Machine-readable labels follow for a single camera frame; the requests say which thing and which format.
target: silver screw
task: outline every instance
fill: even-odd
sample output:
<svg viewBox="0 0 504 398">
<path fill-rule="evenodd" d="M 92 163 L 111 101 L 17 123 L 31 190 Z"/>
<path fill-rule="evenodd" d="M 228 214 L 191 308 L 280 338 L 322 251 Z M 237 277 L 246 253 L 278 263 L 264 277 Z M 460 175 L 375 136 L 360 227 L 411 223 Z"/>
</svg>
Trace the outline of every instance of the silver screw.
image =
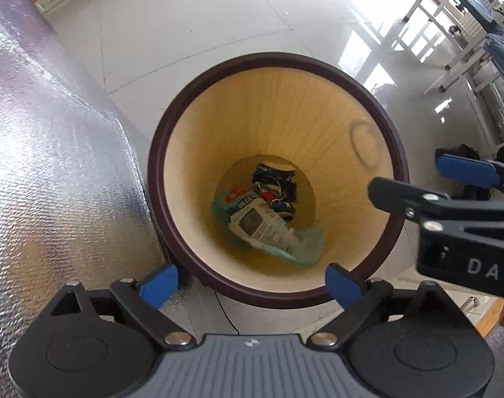
<svg viewBox="0 0 504 398">
<path fill-rule="evenodd" d="M 335 334 L 331 334 L 330 332 L 317 332 L 316 334 L 311 335 L 311 342 L 315 345 L 319 345 L 320 347 L 335 345 L 337 341 L 337 336 Z"/>
<path fill-rule="evenodd" d="M 406 215 L 409 219 L 413 219 L 413 218 L 414 218 L 414 215 L 415 215 L 414 208 L 411 208 L 410 206 L 408 206 L 407 208 L 405 208 L 405 215 Z"/>
<path fill-rule="evenodd" d="M 426 221 L 423 223 L 423 227 L 431 232 L 441 232 L 444 230 L 444 226 L 439 221 Z"/>
<path fill-rule="evenodd" d="M 438 200 L 440 198 L 439 195 L 435 195 L 434 193 L 425 193 L 423 195 L 425 200 Z"/>
<path fill-rule="evenodd" d="M 171 332 L 165 336 L 165 342 L 171 345 L 186 345 L 191 342 L 193 337 L 187 332 Z"/>
</svg>

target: tile floor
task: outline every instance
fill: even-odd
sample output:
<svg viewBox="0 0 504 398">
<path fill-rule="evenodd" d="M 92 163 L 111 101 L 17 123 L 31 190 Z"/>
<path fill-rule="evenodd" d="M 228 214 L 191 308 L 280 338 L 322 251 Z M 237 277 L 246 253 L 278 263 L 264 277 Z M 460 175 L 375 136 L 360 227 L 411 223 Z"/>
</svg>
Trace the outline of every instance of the tile floor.
<svg viewBox="0 0 504 398">
<path fill-rule="evenodd" d="M 454 48 L 421 10 L 407 25 L 401 22 L 413 2 L 73 0 L 46 17 L 135 132 L 142 168 L 160 117 L 195 76 L 238 55 L 284 51 L 312 55 L 362 83 L 394 122 L 412 183 L 452 190 L 436 174 L 434 150 L 465 143 L 485 154 L 487 145 L 465 82 L 445 94 L 423 94 L 442 76 Z M 423 5 L 436 8 L 432 0 Z M 450 25 L 445 15 L 439 19 Z M 391 279 L 414 262 L 417 230 L 411 224 L 377 276 Z M 241 333 L 296 331 L 338 310 L 335 302 L 274 311 L 220 299 Z"/>
</svg>

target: silver foil sheet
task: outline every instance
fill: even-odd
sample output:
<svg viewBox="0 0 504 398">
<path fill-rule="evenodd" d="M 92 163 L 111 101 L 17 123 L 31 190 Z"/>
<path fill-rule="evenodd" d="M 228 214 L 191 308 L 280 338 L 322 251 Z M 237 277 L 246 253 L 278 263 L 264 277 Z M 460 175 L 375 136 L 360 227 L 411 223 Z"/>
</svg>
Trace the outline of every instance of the silver foil sheet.
<svg viewBox="0 0 504 398">
<path fill-rule="evenodd" d="M 17 396 L 12 345 L 64 282 L 105 288 L 163 261 L 116 116 L 34 5 L 0 0 L 0 397 Z"/>
</svg>

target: white logo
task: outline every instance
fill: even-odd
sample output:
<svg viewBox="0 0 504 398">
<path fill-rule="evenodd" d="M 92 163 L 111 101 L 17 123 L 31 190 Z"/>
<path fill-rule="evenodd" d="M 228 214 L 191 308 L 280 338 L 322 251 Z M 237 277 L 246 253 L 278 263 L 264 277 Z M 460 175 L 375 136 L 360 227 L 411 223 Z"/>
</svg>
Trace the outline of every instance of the white logo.
<svg viewBox="0 0 504 398">
<path fill-rule="evenodd" d="M 255 347 L 256 345 L 259 345 L 260 342 L 261 341 L 257 341 L 254 338 L 251 338 L 250 340 L 245 341 L 245 345 L 247 345 L 248 347 Z"/>
</svg>

